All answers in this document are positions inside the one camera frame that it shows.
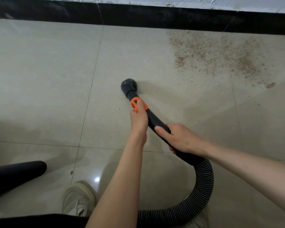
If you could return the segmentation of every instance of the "floor stain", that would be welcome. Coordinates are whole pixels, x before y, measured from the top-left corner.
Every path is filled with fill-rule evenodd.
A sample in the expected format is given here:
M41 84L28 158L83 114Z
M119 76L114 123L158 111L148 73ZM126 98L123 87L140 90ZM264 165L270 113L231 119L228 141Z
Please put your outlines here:
M215 76L229 70L252 86L275 86L269 72L274 69L274 63L259 36L230 37L189 30L168 30L167 34L174 48L175 67L183 77L188 74L186 71Z

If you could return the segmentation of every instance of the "person's left hand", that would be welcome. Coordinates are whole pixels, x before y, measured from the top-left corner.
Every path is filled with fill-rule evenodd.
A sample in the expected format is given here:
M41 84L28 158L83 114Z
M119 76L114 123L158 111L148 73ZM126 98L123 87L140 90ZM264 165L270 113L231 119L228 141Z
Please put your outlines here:
M144 103L137 101L138 113L134 110L130 112L131 116L131 133L141 136L144 143L147 141L148 115L145 110Z

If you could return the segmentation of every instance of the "black baseboard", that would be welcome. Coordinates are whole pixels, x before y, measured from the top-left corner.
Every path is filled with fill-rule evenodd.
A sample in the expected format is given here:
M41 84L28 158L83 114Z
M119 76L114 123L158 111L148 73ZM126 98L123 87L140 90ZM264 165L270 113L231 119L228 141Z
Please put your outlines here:
M0 18L285 35L285 14L50 0L0 0Z

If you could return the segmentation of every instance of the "vacuum cleaner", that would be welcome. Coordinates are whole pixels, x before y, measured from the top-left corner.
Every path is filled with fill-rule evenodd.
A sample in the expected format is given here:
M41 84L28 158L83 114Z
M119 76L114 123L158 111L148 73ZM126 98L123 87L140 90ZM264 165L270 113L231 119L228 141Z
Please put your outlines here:
M129 99L133 110L138 112L137 101L141 98L137 94L137 83L131 78L126 79L122 82L121 89L127 99ZM154 127L160 126L171 134L169 127L156 117L147 105L145 105L145 109L148 115L149 127L155 133ZM214 179L209 160L191 153L183 153L175 148L174 150L180 159L194 167L196 173L194 189L185 200L173 207L160 210L139 210L137 227L173 227L183 225L198 215L211 197Z

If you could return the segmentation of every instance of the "forearm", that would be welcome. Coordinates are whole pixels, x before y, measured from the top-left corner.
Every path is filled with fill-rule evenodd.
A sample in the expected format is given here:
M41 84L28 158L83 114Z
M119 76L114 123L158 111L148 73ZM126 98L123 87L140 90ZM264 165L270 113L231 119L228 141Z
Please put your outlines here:
M142 140L137 134L129 137L118 167L86 228L136 227Z
M285 163L209 144L207 158L229 170L285 210Z

